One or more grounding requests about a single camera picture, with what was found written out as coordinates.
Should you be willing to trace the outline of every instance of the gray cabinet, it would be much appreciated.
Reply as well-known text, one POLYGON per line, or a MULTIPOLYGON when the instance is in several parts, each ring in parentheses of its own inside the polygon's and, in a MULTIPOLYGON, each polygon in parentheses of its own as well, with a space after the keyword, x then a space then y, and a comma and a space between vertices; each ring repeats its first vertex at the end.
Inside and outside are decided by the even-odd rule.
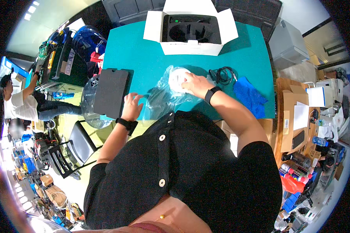
POLYGON ((278 70, 309 59, 301 32, 284 20, 276 26, 269 46, 274 65, 278 70))

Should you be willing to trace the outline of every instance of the black cap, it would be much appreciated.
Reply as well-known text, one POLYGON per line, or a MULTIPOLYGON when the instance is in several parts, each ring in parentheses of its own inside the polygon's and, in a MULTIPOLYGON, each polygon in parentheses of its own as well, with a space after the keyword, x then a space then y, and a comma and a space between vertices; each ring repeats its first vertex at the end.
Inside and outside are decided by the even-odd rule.
POLYGON ((0 87, 4 88, 7 86, 8 81, 10 81, 11 75, 14 72, 14 68, 12 68, 10 74, 4 75, 4 77, 1 78, 0 80, 0 87))

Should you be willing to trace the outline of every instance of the black phone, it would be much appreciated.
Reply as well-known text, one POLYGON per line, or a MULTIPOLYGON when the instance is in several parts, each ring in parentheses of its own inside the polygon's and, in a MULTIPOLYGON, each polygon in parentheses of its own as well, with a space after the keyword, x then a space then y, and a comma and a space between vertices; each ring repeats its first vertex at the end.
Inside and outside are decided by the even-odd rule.
POLYGON ((293 138, 293 140, 292 140, 292 149, 294 149, 294 148, 296 148, 296 147, 298 147, 298 145, 299 144, 301 144, 303 141, 304 141, 304 130, 302 130, 302 132, 301 133, 299 133, 297 136, 295 136, 294 138, 293 138))

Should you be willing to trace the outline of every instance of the red object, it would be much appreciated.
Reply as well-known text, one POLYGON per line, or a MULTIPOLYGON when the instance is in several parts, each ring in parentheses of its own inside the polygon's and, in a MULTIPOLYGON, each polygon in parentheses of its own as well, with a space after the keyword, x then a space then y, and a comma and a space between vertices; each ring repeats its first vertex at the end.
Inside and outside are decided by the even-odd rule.
POLYGON ((285 191, 288 191, 292 194, 297 192, 303 192, 305 186, 304 183, 294 180, 293 177, 285 179, 284 177, 280 176, 280 179, 285 191))
POLYGON ((100 56, 101 56, 101 54, 93 52, 91 54, 91 62, 102 62, 103 59, 98 59, 98 57, 100 57, 100 56))

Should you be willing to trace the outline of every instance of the person's hand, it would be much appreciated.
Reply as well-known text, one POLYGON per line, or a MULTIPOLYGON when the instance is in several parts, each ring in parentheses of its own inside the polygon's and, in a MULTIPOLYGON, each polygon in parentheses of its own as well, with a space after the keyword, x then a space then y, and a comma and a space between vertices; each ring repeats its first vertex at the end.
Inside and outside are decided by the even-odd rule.
POLYGON ((125 96, 125 104, 123 105, 123 111, 121 119, 127 121, 136 121, 139 117, 141 110, 143 109, 144 104, 140 104, 139 100, 143 98, 143 95, 138 95, 137 93, 130 93, 125 96))
POLYGON ((198 76, 188 72, 186 72, 186 76, 181 87, 201 99, 205 99, 207 91, 215 87, 215 85, 210 83, 204 76, 198 76))

